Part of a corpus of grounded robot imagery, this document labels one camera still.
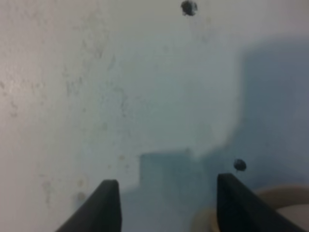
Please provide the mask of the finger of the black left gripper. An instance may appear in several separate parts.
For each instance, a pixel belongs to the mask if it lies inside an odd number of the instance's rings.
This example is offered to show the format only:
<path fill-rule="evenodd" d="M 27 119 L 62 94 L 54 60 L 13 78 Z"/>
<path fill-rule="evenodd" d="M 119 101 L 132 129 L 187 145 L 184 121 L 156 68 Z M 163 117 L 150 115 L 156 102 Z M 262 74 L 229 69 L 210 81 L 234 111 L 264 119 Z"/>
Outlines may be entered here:
<path fill-rule="evenodd" d="M 303 232 L 233 174 L 217 177 L 217 223 L 222 232 Z"/>
<path fill-rule="evenodd" d="M 104 180 L 58 232 L 120 232 L 122 211 L 119 183 Z"/>

